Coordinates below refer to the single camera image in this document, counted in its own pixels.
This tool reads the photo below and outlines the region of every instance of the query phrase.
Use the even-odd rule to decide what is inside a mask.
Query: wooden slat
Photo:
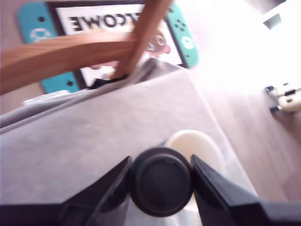
[[[122,77],[134,71],[140,57],[145,51],[147,44],[156,31],[160,21],[164,17],[172,0],[147,0],[140,18],[132,32],[132,36],[138,39],[132,52],[124,57],[118,64],[113,78]]]
[[[128,33],[94,32],[20,46],[1,54],[0,93],[82,67],[120,60],[135,42]]]

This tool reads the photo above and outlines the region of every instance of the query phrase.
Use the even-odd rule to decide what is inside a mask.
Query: wooden floor
[[[301,52],[295,36],[275,39],[243,0],[178,5],[200,53],[191,72],[257,193],[270,201],[301,201],[301,114],[271,115],[263,91],[300,77],[301,60],[290,52]]]

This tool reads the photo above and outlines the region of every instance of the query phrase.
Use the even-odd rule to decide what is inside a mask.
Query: wooden chair back
[[[1,53],[0,95],[54,75],[110,61],[119,61],[111,79],[132,73],[171,2],[146,0],[131,33],[66,35]]]

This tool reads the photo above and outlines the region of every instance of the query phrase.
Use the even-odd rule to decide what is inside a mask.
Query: cartoon character
[[[146,52],[156,58],[158,58],[161,54],[170,53],[170,46],[167,45],[167,41],[161,31],[157,30],[151,37],[150,42],[147,45]]]

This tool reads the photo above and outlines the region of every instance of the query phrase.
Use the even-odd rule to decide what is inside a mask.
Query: nintendo switch
[[[84,32],[130,32],[144,7],[142,0],[50,1],[25,4],[18,13],[23,40],[43,41]],[[151,37],[146,54],[191,68],[198,52],[180,9],[172,4]],[[91,86],[101,68],[81,68],[42,81],[46,93],[75,92]]]

